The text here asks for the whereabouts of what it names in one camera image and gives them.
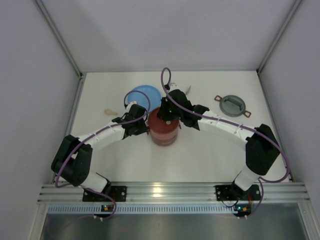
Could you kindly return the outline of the red lid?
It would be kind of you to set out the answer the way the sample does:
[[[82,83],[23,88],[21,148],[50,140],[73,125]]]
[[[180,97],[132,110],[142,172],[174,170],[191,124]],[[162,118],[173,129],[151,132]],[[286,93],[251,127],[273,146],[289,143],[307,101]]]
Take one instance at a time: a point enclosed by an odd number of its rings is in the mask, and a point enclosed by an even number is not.
[[[179,127],[180,121],[178,119],[174,120],[162,120],[158,117],[160,107],[157,107],[152,110],[148,115],[147,125],[150,131],[158,135],[176,135]]]

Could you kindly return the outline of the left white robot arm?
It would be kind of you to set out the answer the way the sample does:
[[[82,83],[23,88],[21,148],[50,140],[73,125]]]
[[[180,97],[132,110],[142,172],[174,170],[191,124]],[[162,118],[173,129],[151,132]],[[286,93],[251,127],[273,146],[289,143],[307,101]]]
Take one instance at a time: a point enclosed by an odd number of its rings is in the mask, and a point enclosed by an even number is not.
[[[112,119],[101,129],[78,137],[71,134],[64,137],[51,164],[56,180],[63,178],[74,187],[90,189],[97,195],[109,195],[111,182],[91,170],[93,152],[147,132],[147,113],[147,109],[132,101],[123,116]]]

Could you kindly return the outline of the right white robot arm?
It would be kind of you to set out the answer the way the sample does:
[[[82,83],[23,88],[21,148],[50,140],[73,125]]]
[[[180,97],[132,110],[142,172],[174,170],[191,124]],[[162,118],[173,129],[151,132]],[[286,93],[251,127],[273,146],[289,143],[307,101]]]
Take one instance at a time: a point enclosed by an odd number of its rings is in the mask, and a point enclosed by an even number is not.
[[[247,191],[259,177],[265,176],[280,151],[268,125],[249,128],[220,117],[203,105],[193,105],[185,93],[175,86],[163,86],[158,118],[163,121],[178,119],[186,127],[219,136],[245,152],[245,165],[232,182],[236,190]]]

